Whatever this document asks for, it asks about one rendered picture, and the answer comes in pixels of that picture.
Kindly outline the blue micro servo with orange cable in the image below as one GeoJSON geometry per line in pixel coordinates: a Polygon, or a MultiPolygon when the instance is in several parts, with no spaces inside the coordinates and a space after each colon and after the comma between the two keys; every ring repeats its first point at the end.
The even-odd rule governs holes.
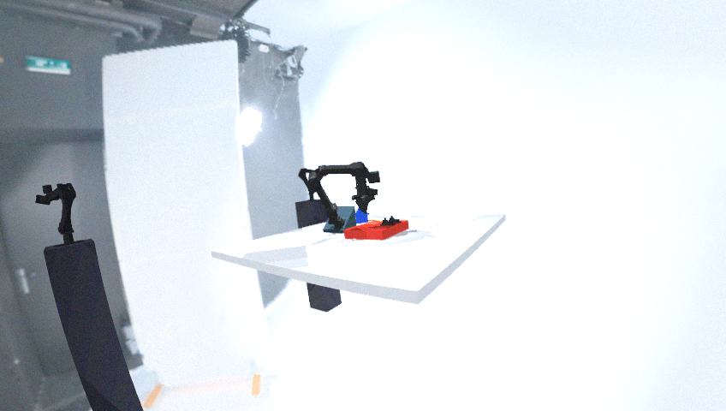
{"type": "MultiPolygon", "coordinates": [[[[354,215],[354,217],[356,217],[356,223],[368,223],[368,221],[379,222],[377,220],[368,220],[367,215],[370,215],[370,213],[366,212],[366,214],[365,214],[363,211],[360,211],[360,208],[358,208],[358,211],[356,211],[356,213],[354,215]]],[[[382,222],[379,222],[379,223],[382,223],[382,222]]]]}

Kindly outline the red flat plate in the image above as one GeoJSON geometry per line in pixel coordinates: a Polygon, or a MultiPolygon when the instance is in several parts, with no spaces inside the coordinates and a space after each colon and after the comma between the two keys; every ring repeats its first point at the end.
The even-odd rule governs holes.
{"type": "Polygon", "coordinates": [[[344,230],[344,239],[357,240],[378,240],[383,241],[393,235],[397,235],[408,229],[409,220],[395,219],[390,216],[390,220],[377,220],[354,226],[344,230]]]}

